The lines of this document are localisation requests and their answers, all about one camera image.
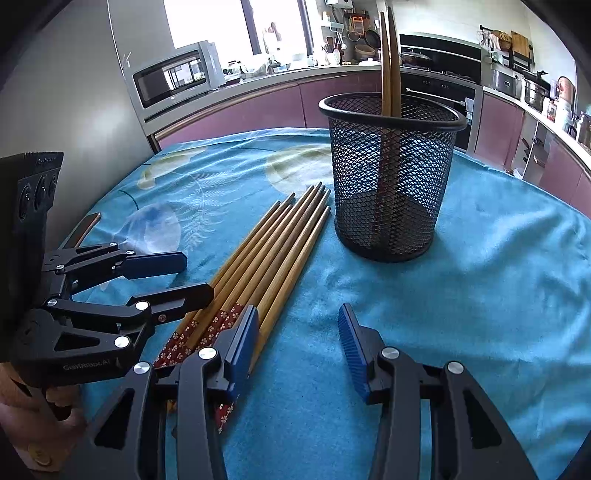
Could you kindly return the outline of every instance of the mesh pencil holder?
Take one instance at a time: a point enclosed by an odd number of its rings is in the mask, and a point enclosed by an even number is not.
[[[466,118],[402,95],[402,118],[381,116],[380,93],[343,93],[319,103],[329,118],[336,233],[353,252],[382,262],[425,253],[435,231]]]

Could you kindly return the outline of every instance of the countertop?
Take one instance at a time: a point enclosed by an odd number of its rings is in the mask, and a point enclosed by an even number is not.
[[[336,65],[336,66],[320,66],[320,67],[309,67],[306,69],[298,69],[287,72],[280,72],[272,75],[266,75],[264,77],[254,78],[250,80],[237,83],[235,85],[229,85],[221,87],[217,90],[212,90],[196,97],[194,100],[188,101],[182,105],[178,105],[168,112],[165,112],[149,122],[143,122],[142,126],[146,135],[156,133],[169,125],[172,125],[188,117],[194,113],[204,110],[217,103],[225,102],[229,99],[247,95],[256,90],[263,88],[273,87],[283,83],[297,82],[298,80],[313,78],[316,76],[329,75],[329,74],[347,74],[352,72],[368,72],[368,71],[380,71],[381,66],[378,65]],[[469,88],[480,89],[479,85],[472,82],[467,82],[462,79],[452,78],[449,76],[442,75],[435,72],[425,72],[409,67],[400,67],[401,73],[412,73],[420,76],[430,77],[433,79],[445,80],[447,82],[457,83]]]
[[[552,134],[559,138],[562,143],[573,153],[573,155],[579,158],[581,163],[583,163],[588,170],[591,170],[591,154],[589,154],[589,152],[567,132],[559,128],[553,121],[548,120],[546,117],[544,117],[544,115],[527,105],[527,103],[525,103],[523,100],[518,100],[517,98],[513,98],[509,95],[498,92],[497,90],[490,87],[483,87],[483,90],[485,93],[495,95],[498,98],[517,105],[519,108],[524,110],[525,113],[534,117],[538,122],[540,122],[550,132],[552,132]]]

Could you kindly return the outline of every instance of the white wall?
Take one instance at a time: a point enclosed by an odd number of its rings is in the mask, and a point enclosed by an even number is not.
[[[49,248],[152,154],[117,61],[106,0],[73,0],[0,92],[0,156],[40,150],[64,152]]]
[[[536,71],[545,70],[548,81],[565,76],[576,85],[577,70],[573,56],[554,31],[540,20],[529,8],[525,8],[530,23],[529,39],[534,47]]]

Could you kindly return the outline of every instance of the blue tablecloth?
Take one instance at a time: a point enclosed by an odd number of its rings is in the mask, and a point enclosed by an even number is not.
[[[169,147],[98,202],[92,211],[103,217],[85,244],[181,249],[187,271],[117,279],[77,299],[123,304],[135,292],[207,281],[274,201],[318,180],[332,183],[323,129]],[[379,407],[365,406],[349,378],[336,324],[346,301],[416,361],[464,363],[540,479],[556,478],[591,429],[590,233],[570,206],[461,153],[422,257],[365,260],[328,223],[222,435],[230,479],[368,476]],[[153,360],[174,328],[158,327],[142,357]],[[85,386],[89,415],[118,381]],[[423,418],[428,478],[427,406]],[[173,441],[167,452],[173,471]]]

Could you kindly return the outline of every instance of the pink cabinet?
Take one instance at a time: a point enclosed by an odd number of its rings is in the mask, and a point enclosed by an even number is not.
[[[476,156],[487,163],[511,167],[521,138],[523,110],[493,95],[484,95]]]
[[[228,106],[182,127],[158,143],[164,148],[178,142],[216,138],[252,130],[305,126],[300,89],[298,86],[292,86]]]
[[[591,180],[583,173],[574,190],[570,204],[579,212],[591,218]]]
[[[548,160],[539,187],[560,200],[571,203],[583,170],[574,157],[556,140],[550,144]]]
[[[301,101],[304,107],[307,128],[328,128],[329,121],[322,115],[318,102],[338,93],[379,92],[381,88],[379,72],[346,74],[341,77],[313,80],[300,84]]]
[[[178,142],[222,137],[264,128],[322,127],[328,128],[328,120],[320,113],[318,102],[330,95],[348,92],[379,92],[380,73],[374,70],[345,73],[340,76],[301,80],[298,85],[260,92],[258,96],[242,102],[235,99],[228,106],[159,140],[161,148]]]

